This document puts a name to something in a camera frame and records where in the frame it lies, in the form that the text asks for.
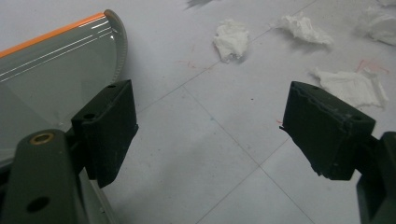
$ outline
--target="white tissue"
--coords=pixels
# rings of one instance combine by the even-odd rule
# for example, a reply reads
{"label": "white tissue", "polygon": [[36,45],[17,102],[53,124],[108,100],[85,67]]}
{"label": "white tissue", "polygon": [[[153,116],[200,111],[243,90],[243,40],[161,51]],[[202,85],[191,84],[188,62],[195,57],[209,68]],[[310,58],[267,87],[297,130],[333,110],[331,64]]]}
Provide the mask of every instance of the white tissue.
{"label": "white tissue", "polygon": [[235,56],[244,56],[248,49],[248,30],[245,24],[233,20],[220,22],[214,43],[219,50],[221,60],[228,62]]}
{"label": "white tissue", "polygon": [[352,106],[376,105],[385,108],[389,100],[377,75],[367,70],[362,73],[329,73],[315,69],[312,74],[320,78],[320,85],[325,91]]}
{"label": "white tissue", "polygon": [[358,30],[372,39],[396,45],[396,18],[370,7],[360,17]]}
{"label": "white tissue", "polygon": [[382,4],[382,6],[396,6],[396,0],[378,0],[379,3]]}
{"label": "white tissue", "polygon": [[304,17],[303,14],[296,17],[282,17],[277,22],[276,28],[290,31],[294,37],[298,37],[310,43],[332,46],[334,42],[332,37],[327,35],[324,31],[319,28],[312,27],[311,20]]}

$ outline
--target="gray floor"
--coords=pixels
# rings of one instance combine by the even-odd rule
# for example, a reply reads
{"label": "gray floor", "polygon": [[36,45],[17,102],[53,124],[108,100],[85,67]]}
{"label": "gray floor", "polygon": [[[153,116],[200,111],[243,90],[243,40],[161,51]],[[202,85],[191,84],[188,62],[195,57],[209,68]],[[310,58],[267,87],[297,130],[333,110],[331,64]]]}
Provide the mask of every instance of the gray floor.
{"label": "gray floor", "polygon": [[[121,223],[360,223],[355,186],[319,177],[278,129],[290,82],[355,71],[364,60],[381,74],[385,110],[374,136],[396,131],[396,48],[355,35],[375,0],[131,0],[0,3],[0,49],[107,8],[129,39],[122,78],[131,78],[140,130],[117,180],[105,188]],[[305,44],[270,24],[303,12],[333,36],[332,50]],[[219,21],[250,31],[249,51],[221,63],[212,40]]]}

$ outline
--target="orange rim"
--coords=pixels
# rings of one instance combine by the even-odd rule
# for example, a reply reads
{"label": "orange rim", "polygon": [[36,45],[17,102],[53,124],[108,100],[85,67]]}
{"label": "orange rim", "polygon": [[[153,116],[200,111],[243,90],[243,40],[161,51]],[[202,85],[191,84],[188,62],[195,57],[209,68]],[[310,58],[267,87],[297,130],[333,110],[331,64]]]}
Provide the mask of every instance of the orange rim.
{"label": "orange rim", "polygon": [[49,39],[49,38],[51,38],[53,36],[60,35],[60,34],[62,34],[64,32],[66,32],[66,31],[69,31],[69,30],[71,30],[73,28],[79,27],[80,25],[83,25],[83,24],[88,23],[90,21],[95,21],[97,19],[100,19],[100,18],[102,18],[104,16],[105,16],[105,14],[103,12],[100,12],[100,13],[92,15],[92,16],[90,16],[88,18],[85,18],[84,20],[76,21],[74,23],[68,24],[68,25],[66,25],[66,26],[64,26],[62,28],[57,29],[57,30],[51,31],[51,32],[49,32],[47,34],[40,35],[40,36],[38,36],[36,38],[33,38],[33,39],[28,40],[26,42],[23,42],[23,43],[21,43],[21,44],[19,44],[17,46],[12,47],[12,48],[5,49],[5,50],[0,52],[0,58],[2,58],[4,56],[7,56],[8,54],[11,54],[11,53],[13,53],[15,51],[18,51],[20,49],[24,49],[24,48],[27,48],[29,46],[32,46],[33,44],[36,44],[38,42],[44,41],[46,39]]}

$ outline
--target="brass screw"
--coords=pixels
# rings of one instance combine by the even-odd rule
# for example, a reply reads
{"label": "brass screw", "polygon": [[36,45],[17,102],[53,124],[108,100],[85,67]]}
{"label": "brass screw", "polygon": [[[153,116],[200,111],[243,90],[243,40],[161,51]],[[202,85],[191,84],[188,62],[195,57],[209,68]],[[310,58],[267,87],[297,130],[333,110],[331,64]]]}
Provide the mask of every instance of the brass screw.
{"label": "brass screw", "polygon": [[55,135],[53,133],[40,133],[30,139],[30,144],[39,146],[50,142]]}

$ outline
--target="tile grout line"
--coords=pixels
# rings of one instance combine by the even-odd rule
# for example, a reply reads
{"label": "tile grout line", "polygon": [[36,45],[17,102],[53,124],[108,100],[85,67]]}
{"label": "tile grout line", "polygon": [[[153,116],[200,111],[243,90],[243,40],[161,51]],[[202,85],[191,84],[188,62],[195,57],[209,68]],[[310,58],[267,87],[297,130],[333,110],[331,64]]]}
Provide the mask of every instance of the tile grout line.
{"label": "tile grout line", "polygon": [[220,61],[217,61],[216,63],[213,63],[212,65],[210,65],[209,67],[207,67],[206,69],[204,69],[202,72],[198,73],[197,75],[191,77],[189,80],[183,82],[182,84],[178,85],[177,87],[175,87],[173,90],[169,91],[168,93],[166,93],[164,96],[160,97],[160,99],[154,101],[153,103],[147,105],[146,107],[144,107],[142,110],[140,110],[139,112],[136,113],[140,114],[143,111],[149,109],[152,105],[155,105],[157,102],[161,101],[161,99],[165,98],[166,96],[168,96],[169,94],[171,94],[172,92],[174,92],[175,90],[179,89],[180,87],[183,87],[184,84],[190,82],[191,80],[195,79],[196,77],[200,76],[202,73],[206,72],[207,70],[211,69],[212,67],[214,67],[216,64],[220,63]]}
{"label": "tile grout line", "polygon": [[[318,0],[315,0],[314,2],[308,4],[307,6],[299,9],[297,12],[295,12],[293,15],[299,13],[300,11],[306,9],[307,7],[310,7],[312,4],[316,3]],[[251,41],[249,41],[249,44],[253,43],[254,41],[256,41],[258,38],[262,37],[263,35],[267,34],[269,31],[271,31],[272,28],[268,29],[267,31],[265,31],[264,33],[258,35],[257,37],[255,37],[254,39],[252,39]],[[186,83],[190,82],[191,80],[195,79],[196,77],[200,76],[202,73],[206,72],[207,70],[209,70],[210,68],[214,67],[216,64],[220,63],[221,60],[218,60],[216,63],[213,63],[212,65],[210,65],[209,67],[207,67],[206,69],[204,69],[202,72],[198,73],[197,75],[191,77],[189,80],[183,82],[182,84],[180,84],[179,86],[177,86],[176,88],[174,88],[173,90],[169,91],[168,93],[166,93],[164,96],[162,96],[160,99],[154,101],[153,103],[151,103],[150,105],[144,107],[142,110],[140,110],[139,112],[137,112],[136,114],[140,114],[141,112],[147,110],[149,107],[151,107],[152,105],[156,104],[157,102],[161,101],[161,99],[163,99],[164,97],[166,97],[167,95],[169,95],[170,93],[172,93],[173,91],[179,89],[180,87],[184,86]]]}
{"label": "tile grout line", "polygon": [[[303,8],[301,8],[301,9],[297,10],[295,13],[292,14],[292,16],[296,15],[297,13],[299,13],[299,12],[301,12],[302,10],[306,9],[307,7],[310,7],[312,4],[316,3],[317,1],[318,1],[318,0],[315,0],[315,1],[313,1],[312,3],[306,5],[305,7],[303,7]],[[258,38],[260,38],[260,37],[266,35],[266,34],[267,34],[268,32],[270,32],[272,29],[273,29],[273,28],[272,28],[271,25],[270,25],[270,29],[266,30],[264,33],[258,35],[256,38],[254,38],[254,39],[252,39],[251,41],[249,41],[249,44],[250,44],[250,43],[253,43],[253,42],[256,41]]]}
{"label": "tile grout line", "polygon": [[257,169],[260,168],[261,167],[258,166],[256,167],[256,169],[250,172],[243,180],[241,180],[241,182],[239,182],[235,187],[233,187],[230,190],[230,192],[228,192],[223,198],[221,198],[218,203],[216,203],[207,213],[205,213],[195,224],[199,224],[205,217],[207,217],[207,215],[209,215],[216,207],[218,207],[219,204],[221,204],[221,202],[224,201],[236,188],[238,188],[246,179],[248,179],[248,177],[250,177],[255,171],[257,171]]}
{"label": "tile grout line", "polygon": [[280,144],[280,146],[279,147],[277,147],[272,153],[271,153],[271,155],[269,155],[263,162],[262,162],[262,164],[260,165],[260,166],[262,166],[262,165],[264,165],[265,164],[265,162],[266,161],[268,161],[283,145],[285,145],[285,143],[287,142],[287,141],[289,141],[289,139],[290,139],[290,137],[288,137],[288,138],[286,138],[286,140],[282,143],[282,144]]}
{"label": "tile grout line", "polygon": [[275,180],[267,174],[267,172],[265,172],[265,170],[260,166],[260,168],[262,169],[262,171],[271,179],[272,182],[274,182],[274,184],[276,184],[276,186],[282,190],[282,192],[291,200],[292,203],[294,203],[294,205],[296,205],[296,207],[313,223],[315,224],[314,220],[311,219],[311,217],[308,216],[308,214],[289,196],[289,194],[287,194],[285,192],[285,190],[283,190],[276,182]]}
{"label": "tile grout line", "polygon": [[227,135],[228,136],[230,136],[232,139],[233,139],[233,141],[254,161],[254,163],[256,163],[258,166],[260,166],[259,165],[259,163],[258,162],[256,162],[254,159],[253,159],[253,157],[251,157],[250,156],[250,154],[248,154],[248,152],[239,144],[239,142],[238,141],[236,141],[235,140],[235,138],[233,138],[233,136],[230,134],[230,133],[228,133],[225,129],[224,129],[224,127],[215,119],[215,117],[213,117],[212,116],[212,114],[210,114],[209,113],[209,111],[201,104],[201,102],[199,102],[198,101],[198,99],[196,99],[192,94],[191,94],[191,92],[189,92],[189,90],[187,90],[187,88],[186,87],[184,87],[183,86],[183,88],[184,88],[184,90],[186,90],[186,92],[188,92],[189,93],[189,95],[192,97],[192,99],[194,99],[194,101],[201,107],[201,108],[203,108],[204,109],[204,111],[207,113],[207,115],[209,115],[210,116],[210,118],[212,118],[219,126],[220,126],[220,128],[225,132],[225,133],[227,133]]}

